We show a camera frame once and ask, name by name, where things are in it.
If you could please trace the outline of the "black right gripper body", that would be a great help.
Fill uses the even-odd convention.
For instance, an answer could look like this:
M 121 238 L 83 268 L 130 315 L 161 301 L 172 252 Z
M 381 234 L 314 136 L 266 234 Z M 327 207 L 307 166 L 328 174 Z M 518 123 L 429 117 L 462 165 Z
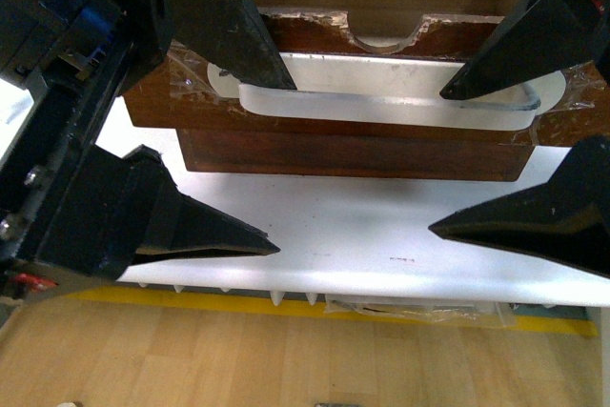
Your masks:
M 87 82 L 111 47 L 132 44 L 123 88 L 155 70 L 173 39 L 168 0 L 1 0 L 1 78 L 25 89 L 49 70 Z

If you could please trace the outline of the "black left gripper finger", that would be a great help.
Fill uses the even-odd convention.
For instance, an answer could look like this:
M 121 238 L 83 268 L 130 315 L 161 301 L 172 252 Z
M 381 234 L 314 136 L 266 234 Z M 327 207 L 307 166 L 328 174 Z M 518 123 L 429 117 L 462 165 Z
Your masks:
M 269 255 L 258 228 L 177 188 L 158 152 L 120 158 L 97 146 L 78 166 L 39 251 L 39 264 L 117 279 L 135 265 L 182 258 Z
M 609 138 L 579 141 L 547 182 L 458 211 L 429 230 L 608 277 Z

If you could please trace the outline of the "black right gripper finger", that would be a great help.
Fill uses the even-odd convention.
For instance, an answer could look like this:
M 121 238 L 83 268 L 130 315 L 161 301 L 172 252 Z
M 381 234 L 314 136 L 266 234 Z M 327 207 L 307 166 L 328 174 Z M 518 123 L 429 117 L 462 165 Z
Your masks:
M 177 42 L 242 83 L 296 88 L 252 0 L 169 0 L 169 4 Z
M 609 79 L 609 0 L 521 0 L 440 95 L 471 99 L 589 62 Z

